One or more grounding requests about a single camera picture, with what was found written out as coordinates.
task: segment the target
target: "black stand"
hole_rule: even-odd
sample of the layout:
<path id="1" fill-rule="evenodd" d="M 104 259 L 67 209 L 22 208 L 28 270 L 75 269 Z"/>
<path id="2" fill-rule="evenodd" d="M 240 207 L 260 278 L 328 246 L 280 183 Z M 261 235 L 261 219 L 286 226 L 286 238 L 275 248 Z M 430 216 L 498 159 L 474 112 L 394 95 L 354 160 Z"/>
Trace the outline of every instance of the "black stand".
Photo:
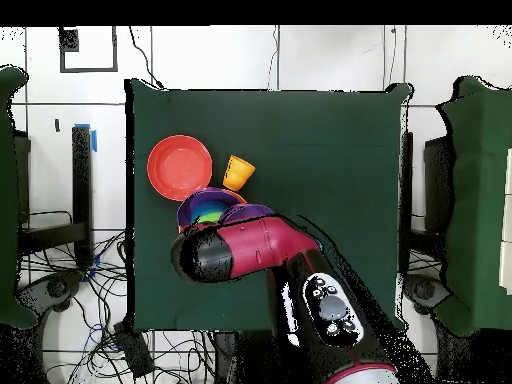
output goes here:
<path id="1" fill-rule="evenodd" d="M 27 134 L 16 131 L 14 142 L 18 160 L 18 190 L 20 199 L 19 221 L 29 222 L 28 153 L 30 140 Z M 29 255 L 41 250 L 74 243 L 76 266 L 86 269 L 93 262 L 91 147 L 88 128 L 72 129 L 73 143 L 73 223 L 46 228 L 23 229 L 18 236 L 18 252 Z"/>

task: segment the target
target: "rainbow bowl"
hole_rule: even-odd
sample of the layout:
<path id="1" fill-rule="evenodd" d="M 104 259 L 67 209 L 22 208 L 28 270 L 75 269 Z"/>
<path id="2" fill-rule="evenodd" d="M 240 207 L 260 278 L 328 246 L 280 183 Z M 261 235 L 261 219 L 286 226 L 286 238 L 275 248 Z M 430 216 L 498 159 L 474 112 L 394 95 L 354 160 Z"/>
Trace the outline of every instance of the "rainbow bowl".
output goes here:
<path id="1" fill-rule="evenodd" d="M 247 203 L 230 190 L 207 187 L 187 197 L 178 208 L 177 221 L 181 229 L 192 222 L 217 222 L 231 206 Z"/>

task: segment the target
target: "white button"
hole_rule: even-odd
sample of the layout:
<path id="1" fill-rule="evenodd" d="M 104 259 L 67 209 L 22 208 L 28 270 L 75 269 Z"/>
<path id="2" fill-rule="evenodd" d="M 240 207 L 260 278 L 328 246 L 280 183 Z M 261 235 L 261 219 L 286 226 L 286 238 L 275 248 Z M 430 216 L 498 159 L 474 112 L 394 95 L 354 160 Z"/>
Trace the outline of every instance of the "white button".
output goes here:
<path id="1" fill-rule="evenodd" d="M 339 332 L 338 326 L 333 322 L 327 327 L 327 332 L 331 335 L 336 335 Z"/>

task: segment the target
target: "floor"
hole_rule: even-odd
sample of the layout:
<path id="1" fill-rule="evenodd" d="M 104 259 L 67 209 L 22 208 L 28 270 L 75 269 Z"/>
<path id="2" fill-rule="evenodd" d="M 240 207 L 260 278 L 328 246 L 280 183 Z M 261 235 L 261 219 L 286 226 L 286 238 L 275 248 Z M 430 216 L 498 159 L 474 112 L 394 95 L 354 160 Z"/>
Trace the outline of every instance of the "floor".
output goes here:
<path id="1" fill-rule="evenodd" d="M 512 84 L 512 38 L 507 26 L 283 25 L 279 34 L 273 25 L 132 29 L 135 43 L 147 55 L 148 68 L 166 88 L 380 91 L 394 82 L 410 83 L 414 87 L 408 112 L 409 130 L 414 133 L 413 226 L 418 229 L 425 212 L 422 146 L 446 134 L 434 105 L 450 98 L 453 82 L 462 75 L 478 75 L 503 88 Z M 66 66 L 112 66 L 112 28 L 79 27 L 78 32 L 80 50 L 66 53 Z M 133 46 L 129 27 L 117 27 L 116 34 L 118 72 L 60 73 L 57 28 L 0 28 L 0 64 L 19 66 L 30 78 L 15 94 L 12 112 L 16 127 L 28 131 L 32 140 L 32 212 L 71 211 L 71 127 L 87 123 L 97 132 L 97 148 L 92 153 L 95 243 L 115 237 L 125 227 L 123 79 L 153 81 L 143 54 Z M 274 55 L 276 38 L 280 40 L 278 55 Z M 31 225 L 60 224 L 68 219 L 63 213 L 35 215 Z M 104 245 L 97 244 L 97 252 Z M 67 257 L 56 250 L 48 255 L 60 264 Z M 20 284 L 35 280 L 46 269 L 41 257 L 26 259 Z M 117 267 L 123 265 L 115 243 L 99 261 L 94 278 L 100 284 L 116 276 Z M 113 322 L 124 317 L 124 290 L 125 283 L 115 281 L 111 291 L 118 296 L 107 298 Z M 90 325 L 97 324 L 98 301 L 89 282 L 83 283 L 77 299 Z M 432 322 L 416 314 L 407 300 L 402 309 L 409 337 L 435 372 L 437 342 Z M 92 349 L 94 333 L 89 333 L 76 301 L 66 312 L 50 315 L 44 360 L 52 384 L 66 384 L 84 351 Z M 190 332 L 154 331 L 145 337 L 159 367 L 198 368 L 191 380 L 204 383 L 204 366 L 196 355 L 188 355 L 194 346 Z M 171 344 L 179 343 L 177 349 L 172 348 Z M 206 345 L 213 354 L 211 344 Z M 111 365 L 101 366 L 105 367 L 103 374 L 112 374 Z M 148 377 L 147 384 L 173 384 L 179 378 L 158 371 Z M 144 379 L 134 382 L 129 374 L 121 378 L 124 384 L 146 384 Z M 85 374 L 75 381 L 121 384 L 116 377 L 91 379 Z"/>

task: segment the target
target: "table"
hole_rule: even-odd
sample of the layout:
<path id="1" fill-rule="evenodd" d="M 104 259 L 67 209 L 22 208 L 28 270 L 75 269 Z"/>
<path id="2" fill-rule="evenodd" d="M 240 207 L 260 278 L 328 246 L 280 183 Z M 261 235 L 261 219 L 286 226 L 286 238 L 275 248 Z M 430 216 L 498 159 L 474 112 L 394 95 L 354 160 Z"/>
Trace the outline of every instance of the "table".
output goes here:
<path id="1" fill-rule="evenodd" d="M 130 88 L 136 330 L 270 328 L 262 272 L 202 286 L 182 281 L 173 270 L 179 203 L 160 196 L 146 173 L 151 149 L 173 134 L 193 136 L 207 147 L 211 186 L 221 187 L 231 154 L 254 164 L 240 194 L 314 234 L 319 233 L 297 215 L 322 228 L 397 322 L 400 118 L 407 84 L 386 93 L 197 91 L 155 90 L 133 79 Z M 330 250 L 326 255 L 333 260 Z"/>

